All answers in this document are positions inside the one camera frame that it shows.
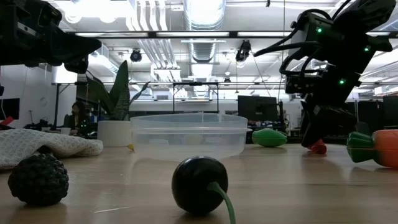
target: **green leaf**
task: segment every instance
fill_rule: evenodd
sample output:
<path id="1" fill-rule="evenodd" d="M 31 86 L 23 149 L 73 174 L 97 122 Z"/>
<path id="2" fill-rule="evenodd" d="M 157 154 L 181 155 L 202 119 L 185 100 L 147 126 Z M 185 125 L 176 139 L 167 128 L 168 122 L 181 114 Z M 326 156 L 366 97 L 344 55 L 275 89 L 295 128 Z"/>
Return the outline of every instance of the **green leaf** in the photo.
<path id="1" fill-rule="evenodd" d="M 111 113 L 111 119 L 117 121 L 123 121 L 126 118 L 130 109 L 129 100 L 130 100 L 130 90 L 128 85 L 126 84 L 122 88 L 122 91 L 120 92 L 118 103 L 116 104 L 114 110 Z"/>
<path id="2" fill-rule="evenodd" d="M 127 65 L 127 60 L 125 60 L 119 67 L 118 74 L 114 81 L 111 92 L 109 93 L 109 98 L 116 105 L 119 100 L 121 92 L 124 90 L 124 86 L 129 83 L 129 67 Z"/>
<path id="3" fill-rule="evenodd" d="M 131 98 L 130 104 L 131 104 L 134 100 L 138 99 L 138 98 L 141 96 L 142 92 L 145 91 L 145 90 L 147 89 L 149 83 L 150 83 L 150 81 L 147 82 L 147 83 L 145 83 L 144 86 L 142 86 L 141 91 L 138 92 L 137 94 L 135 94 L 135 95 Z"/>
<path id="4" fill-rule="evenodd" d="M 101 106 L 104 108 L 104 110 L 108 113 L 112 112 L 114 110 L 114 104 L 112 101 L 109 99 L 108 91 L 106 91 L 106 88 L 104 84 L 101 81 L 97 81 L 98 79 L 93 76 L 93 78 L 87 77 L 87 82 L 88 82 L 88 87 L 91 88 L 94 92 L 95 95 L 98 97 L 99 101 L 101 102 Z"/>

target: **potted plant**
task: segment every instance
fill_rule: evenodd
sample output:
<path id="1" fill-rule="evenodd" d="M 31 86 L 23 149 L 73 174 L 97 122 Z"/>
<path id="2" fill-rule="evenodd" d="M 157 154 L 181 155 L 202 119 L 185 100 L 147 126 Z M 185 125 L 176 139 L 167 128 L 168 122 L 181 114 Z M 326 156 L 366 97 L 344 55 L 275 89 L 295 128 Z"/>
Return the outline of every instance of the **potted plant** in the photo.
<path id="1" fill-rule="evenodd" d="M 130 104 L 146 90 L 147 82 L 139 93 L 130 99 L 129 69 L 124 61 L 118 70 L 116 79 L 110 92 L 101 80 L 93 75 L 86 75 L 88 87 L 99 99 L 101 107 L 109 114 L 109 120 L 98 122 L 98 139 L 104 147 L 126 147 L 131 144 L 131 125 L 129 121 Z"/>

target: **white cloth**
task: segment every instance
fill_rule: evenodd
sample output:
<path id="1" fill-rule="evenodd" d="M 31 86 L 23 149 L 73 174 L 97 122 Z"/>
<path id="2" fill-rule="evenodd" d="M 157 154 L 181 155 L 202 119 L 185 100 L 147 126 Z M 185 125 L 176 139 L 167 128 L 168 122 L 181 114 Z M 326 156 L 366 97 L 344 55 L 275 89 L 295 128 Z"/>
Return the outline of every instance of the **white cloth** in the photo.
<path id="1" fill-rule="evenodd" d="M 12 168 L 33 155 L 40 147 L 52 149 L 57 158 L 69 156 L 96 156 L 103 150 L 99 140 L 44 133 L 30 129 L 0 131 L 0 168 Z"/>

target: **black toy vegetable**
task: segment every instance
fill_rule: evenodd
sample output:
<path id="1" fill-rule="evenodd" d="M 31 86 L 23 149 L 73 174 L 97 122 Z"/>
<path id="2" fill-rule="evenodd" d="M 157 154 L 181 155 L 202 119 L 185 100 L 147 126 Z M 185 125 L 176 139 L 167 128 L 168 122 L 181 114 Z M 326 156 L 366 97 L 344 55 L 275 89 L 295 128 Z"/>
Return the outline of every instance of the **black toy vegetable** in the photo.
<path id="1" fill-rule="evenodd" d="M 226 201 L 231 223 L 234 212 L 227 194 L 228 175 L 222 163 L 195 156 L 182 161 L 174 171 L 172 192 L 177 205 L 194 215 L 206 215 Z"/>
<path id="2" fill-rule="evenodd" d="M 12 196 L 28 205 L 54 205 L 66 197 L 69 177 L 62 162 L 50 154 L 34 155 L 12 170 L 8 186 Z"/>

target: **wooden table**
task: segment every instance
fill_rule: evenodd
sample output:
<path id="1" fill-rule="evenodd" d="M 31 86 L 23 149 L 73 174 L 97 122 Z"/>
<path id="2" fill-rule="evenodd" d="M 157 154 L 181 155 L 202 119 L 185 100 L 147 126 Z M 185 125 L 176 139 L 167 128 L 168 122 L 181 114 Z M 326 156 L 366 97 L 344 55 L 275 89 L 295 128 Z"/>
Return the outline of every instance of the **wooden table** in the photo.
<path id="1" fill-rule="evenodd" d="M 351 162 L 343 146 L 327 156 L 306 156 L 297 144 L 247 146 L 222 160 L 237 223 L 398 223 L 398 171 L 369 161 Z M 135 161 L 128 149 L 63 160 L 67 198 L 30 208 L 13 198 L 9 173 L 0 174 L 0 223 L 229 223 L 225 204 L 197 219 L 179 209 L 170 181 L 178 162 Z"/>

